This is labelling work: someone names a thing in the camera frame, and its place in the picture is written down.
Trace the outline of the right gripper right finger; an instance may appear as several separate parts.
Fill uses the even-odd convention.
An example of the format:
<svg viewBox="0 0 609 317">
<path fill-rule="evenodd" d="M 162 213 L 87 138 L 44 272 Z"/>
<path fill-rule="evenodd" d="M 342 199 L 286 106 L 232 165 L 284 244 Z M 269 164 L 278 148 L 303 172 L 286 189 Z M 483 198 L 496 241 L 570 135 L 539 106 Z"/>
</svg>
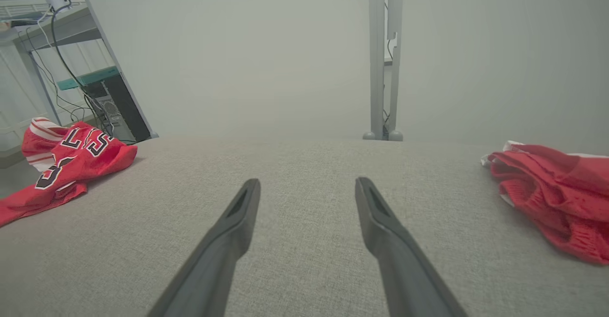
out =
<svg viewBox="0 0 609 317">
<path fill-rule="evenodd" d="M 363 241 L 376 258 L 392 317 L 465 317 L 466 312 L 369 178 L 355 198 Z"/>
</svg>

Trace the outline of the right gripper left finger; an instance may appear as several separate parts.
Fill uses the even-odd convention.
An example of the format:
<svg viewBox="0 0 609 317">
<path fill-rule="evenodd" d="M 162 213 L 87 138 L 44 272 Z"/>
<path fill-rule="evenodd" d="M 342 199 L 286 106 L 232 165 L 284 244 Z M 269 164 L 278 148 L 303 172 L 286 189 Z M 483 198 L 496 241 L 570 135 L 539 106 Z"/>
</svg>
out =
<svg viewBox="0 0 609 317">
<path fill-rule="evenodd" d="M 237 261 L 253 237 L 261 184 L 248 179 L 196 245 L 149 317 L 222 317 Z"/>
</svg>

